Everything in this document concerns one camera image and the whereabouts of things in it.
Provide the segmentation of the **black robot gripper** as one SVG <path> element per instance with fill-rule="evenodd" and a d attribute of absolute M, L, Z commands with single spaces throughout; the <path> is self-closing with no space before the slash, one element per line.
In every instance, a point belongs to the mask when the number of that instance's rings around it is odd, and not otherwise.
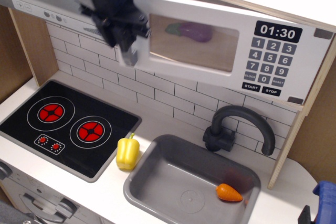
<path fill-rule="evenodd" d="M 137 58 L 132 45 L 138 36 L 148 38 L 148 17 L 133 0 L 75 0 L 81 13 L 89 16 L 110 45 L 119 45 L 124 59 Z"/>

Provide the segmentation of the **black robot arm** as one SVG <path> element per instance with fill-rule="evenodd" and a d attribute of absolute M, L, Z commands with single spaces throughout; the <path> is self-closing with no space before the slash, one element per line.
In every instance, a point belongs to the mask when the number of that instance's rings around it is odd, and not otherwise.
<path fill-rule="evenodd" d="M 150 28 L 147 16 L 133 0 L 76 0 L 84 15 L 91 17 L 104 40 L 118 45 L 123 62 L 134 66 L 138 60 L 132 44 L 138 36 L 148 38 Z"/>

